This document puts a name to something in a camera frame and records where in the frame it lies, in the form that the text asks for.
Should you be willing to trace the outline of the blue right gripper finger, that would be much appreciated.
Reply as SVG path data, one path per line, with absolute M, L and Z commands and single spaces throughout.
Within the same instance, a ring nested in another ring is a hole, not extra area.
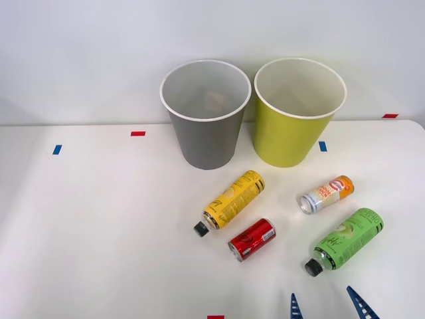
M 379 319 L 377 313 L 365 302 L 365 300 L 351 287 L 346 288 L 355 310 L 360 319 Z
M 301 319 L 301 310 L 294 293 L 291 294 L 290 300 L 290 319 Z

